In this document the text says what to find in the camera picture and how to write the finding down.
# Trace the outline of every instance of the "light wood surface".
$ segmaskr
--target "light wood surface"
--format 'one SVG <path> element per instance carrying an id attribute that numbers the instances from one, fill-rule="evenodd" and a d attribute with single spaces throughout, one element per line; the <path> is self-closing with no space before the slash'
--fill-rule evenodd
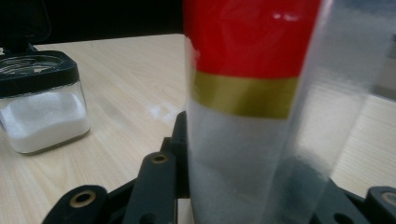
<path id="1" fill-rule="evenodd" d="M 182 35 L 37 47 L 78 63 L 92 127 L 76 142 L 31 156 L 14 152 L 0 133 L 0 223 L 40 223 L 70 189 L 111 191 L 132 180 L 184 105 Z M 333 179 L 363 196 L 374 185 L 396 187 L 395 171 L 396 103 L 371 96 Z"/>

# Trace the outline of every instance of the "black lid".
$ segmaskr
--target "black lid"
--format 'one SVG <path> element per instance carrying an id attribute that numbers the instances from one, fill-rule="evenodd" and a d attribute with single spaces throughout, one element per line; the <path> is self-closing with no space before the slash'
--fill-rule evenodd
<path id="1" fill-rule="evenodd" d="M 0 98 L 45 91 L 77 81 L 77 64 L 60 51 L 0 55 Z"/>
<path id="2" fill-rule="evenodd" d="M 43 0 L 0 0 L 0 47 L 35 43 L 50 35 Z"/>

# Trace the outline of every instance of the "white powder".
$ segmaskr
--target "white powder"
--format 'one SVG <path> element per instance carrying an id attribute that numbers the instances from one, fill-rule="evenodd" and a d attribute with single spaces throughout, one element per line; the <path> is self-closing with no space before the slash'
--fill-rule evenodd
<path id="1" fill-rule="evenodd" d="M 85 105 L 70 92 L 23 97 L 0 114 L 9 143 L 20 153 L 52 147 L 90 129 Z"/>
<path id="2" fill-rule="evenodd" d="M 288 121 L 220 113 L 189 99 L 195 223 L 260 223 Z"/>

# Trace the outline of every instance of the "clear plastic tube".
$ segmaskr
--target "clear plastic tube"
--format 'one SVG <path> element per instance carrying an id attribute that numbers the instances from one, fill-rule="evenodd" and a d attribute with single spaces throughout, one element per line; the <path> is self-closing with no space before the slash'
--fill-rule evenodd
<path id="1" fill-rule="evenodd" d="M 395 4 L 184 10 L 195 223 L 307 223 L 385 61 Z"/>

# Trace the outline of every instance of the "glass jar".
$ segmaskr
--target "glass jar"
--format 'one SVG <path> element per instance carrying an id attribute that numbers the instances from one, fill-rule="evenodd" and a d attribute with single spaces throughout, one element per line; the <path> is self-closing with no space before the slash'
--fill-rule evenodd
<path id="1" fill-rule="evenodd" d="M 0 124 L 20 153 L 57 147 L 87 133 L 77 64 L 59 51 L 1 55 Z"/>

